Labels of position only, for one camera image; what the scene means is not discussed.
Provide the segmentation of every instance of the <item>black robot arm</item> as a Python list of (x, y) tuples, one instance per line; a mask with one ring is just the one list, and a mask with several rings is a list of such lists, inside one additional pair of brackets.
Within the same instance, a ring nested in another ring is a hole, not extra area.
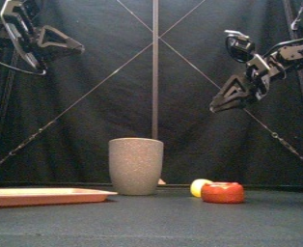
[(261, 56), (254, 53), (248, 36), (225, 32), (228, 53), (237, 62), (245, 63), (245, 73), (232, 75), (220, 89), (209, 105), (213, 113), (245, 108), (268, 94), (272, 81), (285, 78), (292, 69), (303, 69), (303, 39), (278, 43)]

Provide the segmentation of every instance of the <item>vertical pole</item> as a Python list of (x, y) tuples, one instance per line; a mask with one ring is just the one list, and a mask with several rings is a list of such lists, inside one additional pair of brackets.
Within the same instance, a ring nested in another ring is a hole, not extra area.
[(158, 0), (153, 0), (153, 97), (152, 138), (158, 139)]

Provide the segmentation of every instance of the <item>black curtain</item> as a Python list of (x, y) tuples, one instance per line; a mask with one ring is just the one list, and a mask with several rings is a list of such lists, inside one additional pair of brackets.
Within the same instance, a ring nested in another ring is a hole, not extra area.
[[(54, 26), (86, 51), (51, 62), (43, 77), (0, 68), (0, 106), (6, 99), (0, 107), (0, 160), (55, 120), (0, 166), (0, 179), (109, 182), (107, 141), (152, 136), (152, 1), (37, 3), (37, 24)], [(292, 8), (297, 12), (298, 3)], [(248, 112), (208, 110), (218, 88), (245, 69), (226, 54), (224, 30), (249, 35), (264, 54), (289, 40), (282, 1), (160, 1), (162, 179), (303, 184), (303, 160), (273, 137), (277, 133), (303, 155), (296, 72), (270, 84), (269, 94)], [(0, 53), (9, 63), (11, 52)], [(29, 69), (23, 61), (18, 67)]]

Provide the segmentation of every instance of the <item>gray cup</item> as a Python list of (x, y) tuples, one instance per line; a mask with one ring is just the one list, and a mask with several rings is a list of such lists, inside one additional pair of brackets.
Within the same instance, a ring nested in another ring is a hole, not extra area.
[(146, 138), (109, 141), (109, 176), (121, 195), (152, 195), (162, 172), (164, 143)]

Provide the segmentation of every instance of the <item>tray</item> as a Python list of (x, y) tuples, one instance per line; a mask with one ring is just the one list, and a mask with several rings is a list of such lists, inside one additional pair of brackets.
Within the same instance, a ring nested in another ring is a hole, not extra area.
[(81, 188), (0, 188), (0, 207), (99, 203), (115, 194)]

